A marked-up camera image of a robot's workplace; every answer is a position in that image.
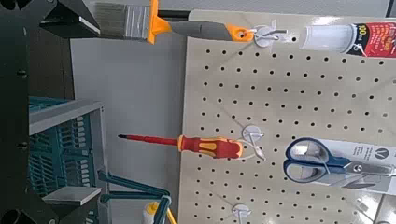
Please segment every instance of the white wall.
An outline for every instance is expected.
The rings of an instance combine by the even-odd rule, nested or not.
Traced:
[[[117,2],[147,5],[149,0]],[[161,8],[167,9],[384,17],[388,3],[389,0],[161,0],[160,4]],[[155,46],[133,41],[72,41],[76,97],[100,100],[106,106],[110,171],[114,175],[170,190],[175,214],[178,152],[173,147],[120,140],[117,135],[134,133],[177,137],[181,134],[185,50],[186,38],[171,34],[160,35]],[[145,203],[112,202],[113,223],[140,223]]]

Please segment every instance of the paintbrush bristles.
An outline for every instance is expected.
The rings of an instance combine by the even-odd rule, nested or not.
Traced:
[[[102,37],[125,37],[128,6],[110,3],[93,3],[92,15],[101,28]]]

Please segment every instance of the teal plastic basket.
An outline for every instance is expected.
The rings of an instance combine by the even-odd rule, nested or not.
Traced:
[[[66,103],[66,100],[29,98],[29,112]],[[30,136],[29,180],[44,197],[64,186],[96,187],[89,115],[69,120]],[[98,223],[91,211],[86,223]]]

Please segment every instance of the red label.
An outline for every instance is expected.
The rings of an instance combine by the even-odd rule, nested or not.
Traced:
[[[369,41],[364,50],[367,57],[396,58],[396,23],[376,22],[367,23],[366,25],[370,30]]]
[[[396,58],[395,22],[370,22],[354,25],[357,29],[357,36],[349,54]]]

